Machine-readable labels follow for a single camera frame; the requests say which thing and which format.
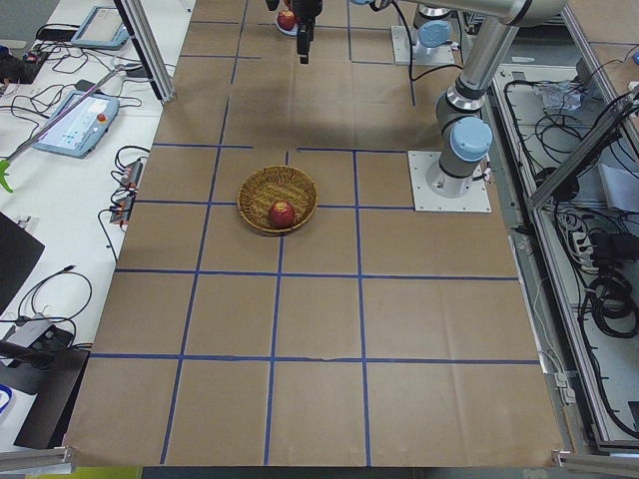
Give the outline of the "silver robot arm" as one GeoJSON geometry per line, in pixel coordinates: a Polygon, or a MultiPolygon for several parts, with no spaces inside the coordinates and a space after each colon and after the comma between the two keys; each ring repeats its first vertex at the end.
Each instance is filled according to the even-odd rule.
{"type": "Polygon", "coordinates": [[[389,3],[382,8],[382,1],[350,1],[350,31],[376,33],[381,39],[383,52],[390,51],[396,65],[417,65],[443,67],[454,65],[453,51],[459,44],[451,37],[450,11],[431,9],[419,4],[412,24],[405,20],[398,3],[389,3]],[[396,25],[381,27],[357,27],[353,24],[354,12],[367,8],[371,15],[379,16],[382,11],[391,10],[396,25]]]}
{"type": "Polygon", "coordinates": [[[426,173],[428,186],[438,195],[464,196],[474,182],[473,172],[487,155],[493,134],[479,117],[484,94],[495,71],[521,28],[538,26],[560,13],[563,1],[426,1],[430,8],[473,11],[484,16],[479,35],[460,67],[460,73],[436,106],[443,148],[426,173]]]}

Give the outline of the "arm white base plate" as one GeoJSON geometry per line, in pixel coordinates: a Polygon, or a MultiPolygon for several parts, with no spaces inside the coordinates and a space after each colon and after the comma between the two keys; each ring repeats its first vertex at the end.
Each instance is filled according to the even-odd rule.
{"type": "Polygon", "coordinates": [[[485,180],[475,180],[480,166],[466,179],[448,176],[440,167],[440,152],[408,151],[408,169],[417,212],[490,214],[485,180]]]}
{"type": "Polygon", "coordinates": [[[410,34],[407,34],[403,26],[390,28],[396,65],[408,66],[412,62],[414,66],[442,66],[455,62],[450,43],[434,48],[423,47],[419,43],[416,31],[409,28],[409,32],[410,34]]]}

